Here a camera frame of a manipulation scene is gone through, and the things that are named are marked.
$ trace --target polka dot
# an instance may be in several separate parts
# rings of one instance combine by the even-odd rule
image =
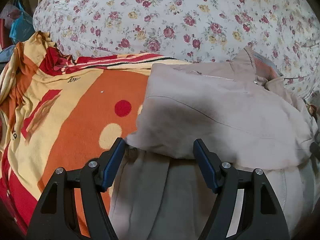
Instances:
[[[122,129],[119,124],[110,123],[101,132],[99,145],[102,149],[108,150],[118,137],[121,137]]]
[[[141,110],[142,110],[142,105],[139,106],[138,115],[141,113]]]
[[[131,112],[131,104],[127,100],[120,100],[115,105],[115,113],[119,117],[124,117]]]

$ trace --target floral fabric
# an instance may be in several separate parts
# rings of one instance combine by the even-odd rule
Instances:
[[[299,95],[319,87],[320,24],[306,0],[42,0],[34,27],[75,57],[147,51],[223,62],[249,45]]]

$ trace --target red circle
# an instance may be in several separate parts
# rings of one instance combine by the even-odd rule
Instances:
[[[127,100],[120,100],[115,105],[115,113],[119,117],[124,117],[131,112],[131,104]]]

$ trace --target metal screw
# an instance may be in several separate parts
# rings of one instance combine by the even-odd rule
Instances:
[[[258,175],[262,175],[262,174],[263,174],[263,170],[262,170],[262,169],[256,169],[256,173],[257,173]]]
[[[63,173],[63,168],[62,168],[62,167],[57,168],[57,169],[56,169],[56,173],[57,173],[57,174]]]
[[[231,164],[224,162],[224,163],[222,163],[222,167],[224,167],[225,169],[229,169],[231,167]]]
[[[92,162],[89,162],[88,165],[89,165],[90,168],[94,168],[95,166],[98,165],[98,163],[96,161],[92,161]]]

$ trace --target orange blanket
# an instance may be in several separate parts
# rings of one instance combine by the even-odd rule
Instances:
[[[150,53],[73,61],[41,32],[17,44],[0,76],[0,197],[24,233],[57,167],[81,168],[135,131],[154,62],[186,63]],[[111,191],[102,195],[107,211]],[[75,195],[87,235],[80,190]]]

